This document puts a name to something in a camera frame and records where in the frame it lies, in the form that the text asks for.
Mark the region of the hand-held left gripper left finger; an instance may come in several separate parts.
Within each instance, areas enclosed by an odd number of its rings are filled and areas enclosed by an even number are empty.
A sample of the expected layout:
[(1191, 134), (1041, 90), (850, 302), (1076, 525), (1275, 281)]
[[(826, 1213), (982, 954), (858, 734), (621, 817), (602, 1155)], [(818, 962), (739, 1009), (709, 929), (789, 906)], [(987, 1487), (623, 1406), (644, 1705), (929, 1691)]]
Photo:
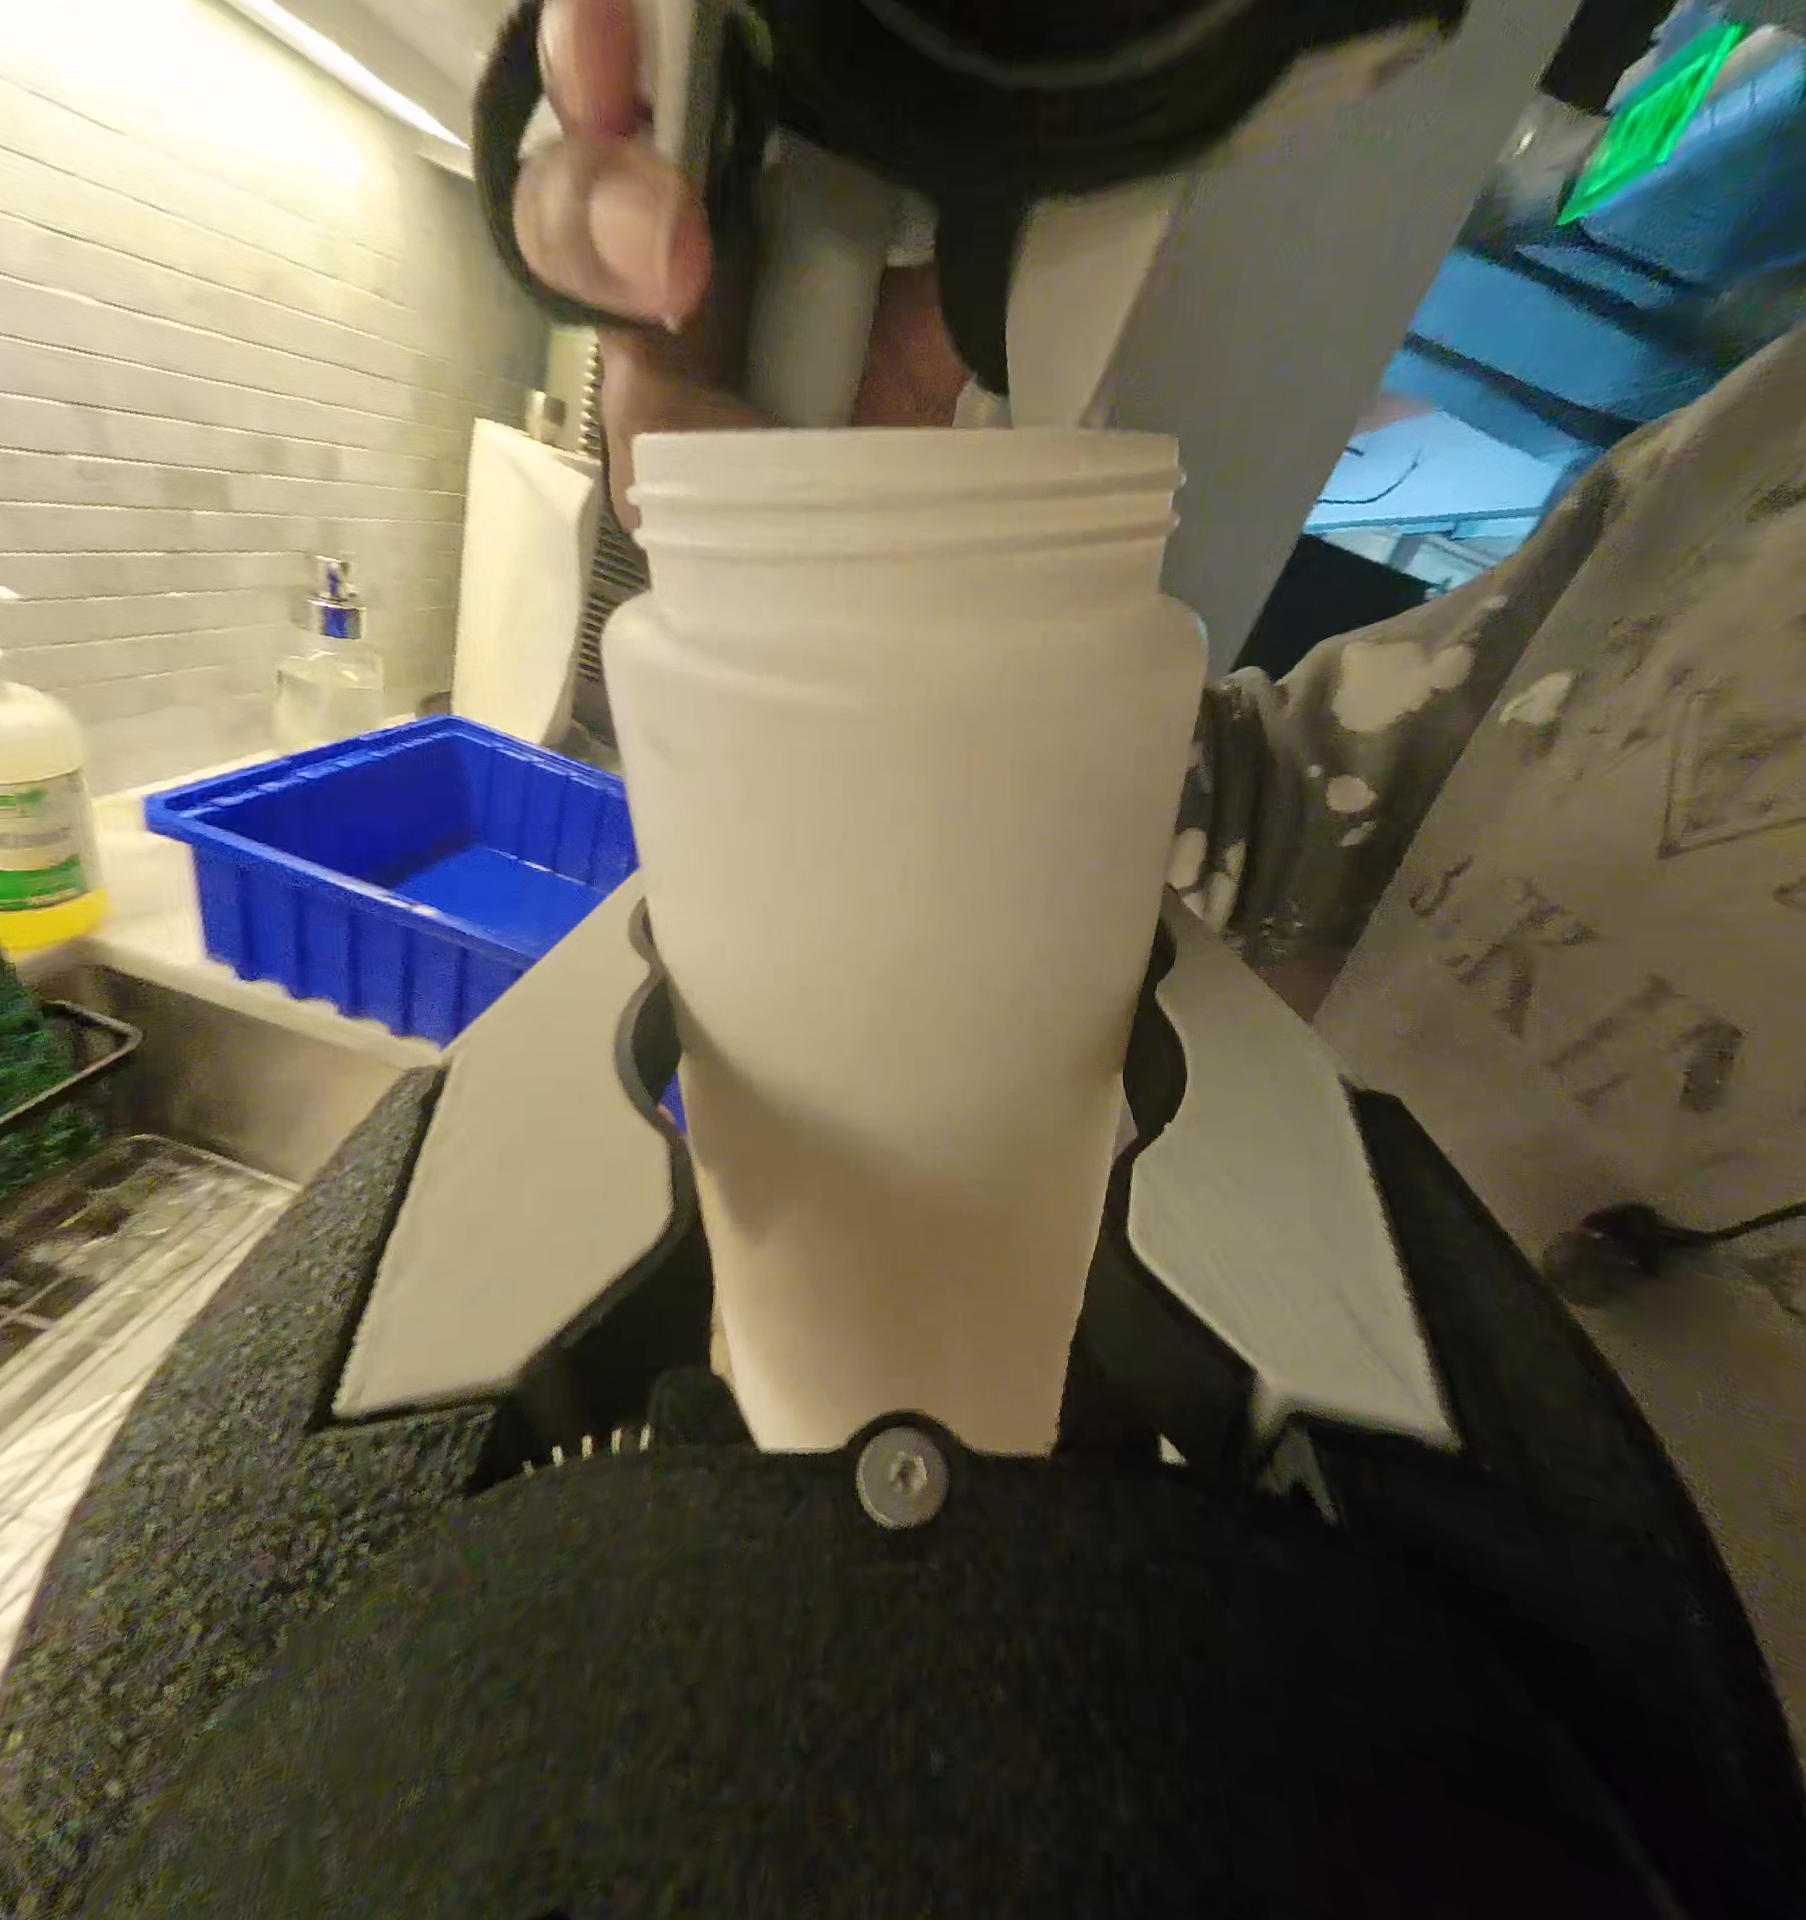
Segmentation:
[(696, 1206), (680, 1058), (628, 879), (443, 1056), (336, 1422), (500, 1398), (665, 1255)]

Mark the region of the clear glass soap dispenser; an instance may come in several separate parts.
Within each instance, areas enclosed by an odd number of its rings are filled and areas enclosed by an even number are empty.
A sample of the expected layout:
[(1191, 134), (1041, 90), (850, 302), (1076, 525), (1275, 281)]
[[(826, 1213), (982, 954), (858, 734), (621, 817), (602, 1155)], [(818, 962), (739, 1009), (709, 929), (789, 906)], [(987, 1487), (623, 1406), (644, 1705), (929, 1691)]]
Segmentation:
[(371, 646), (352, 564), (314, 561), (308, 632), (277, 662), (271, 738), (281, 755), (327, 747), (388, 723), (386, 660)]

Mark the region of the white plastic squeeze bottle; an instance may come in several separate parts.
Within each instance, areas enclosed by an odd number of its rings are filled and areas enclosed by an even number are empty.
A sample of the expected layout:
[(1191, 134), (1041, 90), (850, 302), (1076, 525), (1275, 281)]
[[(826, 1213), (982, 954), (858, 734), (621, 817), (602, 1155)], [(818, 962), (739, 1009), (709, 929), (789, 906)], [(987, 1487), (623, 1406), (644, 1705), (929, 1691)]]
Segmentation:
[(1164, 436), (637, 442), (604, 666), (731, 1378), (773, 1453), (1046, 1455), (1208, 640)]

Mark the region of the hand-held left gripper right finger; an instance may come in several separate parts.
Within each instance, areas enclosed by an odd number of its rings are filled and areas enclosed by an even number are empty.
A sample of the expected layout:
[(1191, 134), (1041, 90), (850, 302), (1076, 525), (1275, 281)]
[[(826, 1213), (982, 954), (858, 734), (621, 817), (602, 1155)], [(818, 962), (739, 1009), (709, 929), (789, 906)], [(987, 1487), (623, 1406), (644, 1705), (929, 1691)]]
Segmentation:
[(1185, 1093), (1133, 1174), (1142, 1268), (1246, 1364), (1257, 1437), (1304, 1416), (1454, 1453), (1335, 1056), (1175, 893), (1161, 931), (1172, 959), (1150, 1005)]

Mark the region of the stainless steel sink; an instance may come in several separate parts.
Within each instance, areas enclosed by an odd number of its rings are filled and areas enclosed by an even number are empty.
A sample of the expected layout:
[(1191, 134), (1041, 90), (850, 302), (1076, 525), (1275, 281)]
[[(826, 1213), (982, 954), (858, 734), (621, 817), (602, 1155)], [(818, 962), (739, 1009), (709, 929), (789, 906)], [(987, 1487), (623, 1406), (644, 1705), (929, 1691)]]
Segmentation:
[[(55, 969), (44, 978), (44, 997), (113, 1015), (147, 1041), (83, 1107), (97, 1122), (97, 1146), (0, 1211), (110, 1141), (135, 1134), (208, 1148), (302, 1190), (404, 1074), (437, 1061), (427, 1043), (391, 1038), (275, 990), (236, 986), (207, 997), (100, 962)], [(241, 1262), (188, 1283), (176, 1302), (150, 1308), (100, 1352), (30, 1360), (19, 1379), (0, 1381), (0, 1453), (64, 1420), (85, 1428), (97, 1404), (135, 1393)]]

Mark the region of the person's right hand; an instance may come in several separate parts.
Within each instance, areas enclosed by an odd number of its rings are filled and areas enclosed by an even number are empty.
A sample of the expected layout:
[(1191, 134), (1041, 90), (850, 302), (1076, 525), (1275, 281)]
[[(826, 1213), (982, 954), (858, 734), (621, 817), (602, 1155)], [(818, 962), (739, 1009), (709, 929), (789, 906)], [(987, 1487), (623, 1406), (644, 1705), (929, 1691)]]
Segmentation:
[(778, 423), (746, 394), (751, 266), (719, 259), (702, 204), (649, 137), (628, 4), (545, 4), (540, 70), (560, 134), (523, 163), (516, 242), (544, 284), (630, 322), (600, 334), (600, 425), (633, 538), (637, 440)]

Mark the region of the green exit sign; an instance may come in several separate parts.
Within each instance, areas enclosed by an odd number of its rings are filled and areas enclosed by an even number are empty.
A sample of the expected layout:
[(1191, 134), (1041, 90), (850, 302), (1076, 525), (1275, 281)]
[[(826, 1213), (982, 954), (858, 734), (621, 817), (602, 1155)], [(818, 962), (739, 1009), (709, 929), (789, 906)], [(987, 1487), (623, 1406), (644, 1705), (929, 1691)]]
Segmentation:
[(1715, 21), (1690, 35), (1677, 53), (1660, 57), (1648, 79), (1611, 114), (1576, 179), (1566, 188), (1554, 226), (1580, 224), (1633, 182), (1664, 167), (1749, 33), (1750, 29), (1739, 23)]

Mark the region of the under-cabinet light strip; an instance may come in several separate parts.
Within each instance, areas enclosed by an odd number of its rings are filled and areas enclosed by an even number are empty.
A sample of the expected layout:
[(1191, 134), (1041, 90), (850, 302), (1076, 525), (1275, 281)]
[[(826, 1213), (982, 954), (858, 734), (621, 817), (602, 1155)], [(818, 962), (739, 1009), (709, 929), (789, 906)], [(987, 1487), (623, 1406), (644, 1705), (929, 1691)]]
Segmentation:
[(225, 9), (401, 127), (440, 165), (466, 168), (460, 96), (374, 10), (280, 2), (227, 2)]

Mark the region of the blue ribbed bin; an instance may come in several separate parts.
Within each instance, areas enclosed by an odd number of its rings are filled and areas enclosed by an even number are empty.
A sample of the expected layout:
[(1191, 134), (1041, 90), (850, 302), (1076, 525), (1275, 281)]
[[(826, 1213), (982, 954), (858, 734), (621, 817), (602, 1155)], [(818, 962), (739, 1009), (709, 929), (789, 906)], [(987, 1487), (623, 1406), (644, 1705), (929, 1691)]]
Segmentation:
[(625, 780), (457, 717), (149, 795), (239, 978), (449, 1044), (637, 872)]

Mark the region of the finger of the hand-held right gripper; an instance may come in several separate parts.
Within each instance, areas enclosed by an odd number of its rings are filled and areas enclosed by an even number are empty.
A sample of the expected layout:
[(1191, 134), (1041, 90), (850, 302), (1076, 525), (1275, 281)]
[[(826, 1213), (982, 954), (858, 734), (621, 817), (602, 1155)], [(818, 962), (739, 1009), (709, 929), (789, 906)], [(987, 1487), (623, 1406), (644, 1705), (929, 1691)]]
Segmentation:
[(1011, 260), (1006, 397), (979, 394), (982, 430), (1102, 430), (1113, 364), (1185, 191), (1038, 203)]
[(1371, 96), (1201, 177), (1112, 367), (1109, 423), (1175, 438), (1164, 590), (1211, 672), (1249, 636), (1574, 2), (1471, 2)]

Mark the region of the white paper towel roll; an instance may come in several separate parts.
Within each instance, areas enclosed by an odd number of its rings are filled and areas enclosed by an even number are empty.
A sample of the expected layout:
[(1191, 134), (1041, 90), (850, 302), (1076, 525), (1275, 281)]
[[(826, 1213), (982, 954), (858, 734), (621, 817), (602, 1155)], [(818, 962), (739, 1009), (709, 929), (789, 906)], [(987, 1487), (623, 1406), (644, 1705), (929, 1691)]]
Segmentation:
[(457, 718), (540, 750), (568, 734), (602, 509), (600, 465), (518, 427), (472, 425), (449, 685)]

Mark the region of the yellow dish soap pump bottle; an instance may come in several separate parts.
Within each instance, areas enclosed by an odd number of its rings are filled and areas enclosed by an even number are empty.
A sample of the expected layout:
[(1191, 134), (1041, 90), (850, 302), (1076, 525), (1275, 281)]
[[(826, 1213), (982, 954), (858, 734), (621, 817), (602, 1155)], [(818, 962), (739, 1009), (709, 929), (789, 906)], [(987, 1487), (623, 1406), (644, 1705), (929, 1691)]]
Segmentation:
[[(0, 604), (14, 602), (0, 588)], [(0, 650), (0, 949), (34, 962), (107, 916), (85, 747), (73, 713), (10, 678)]]

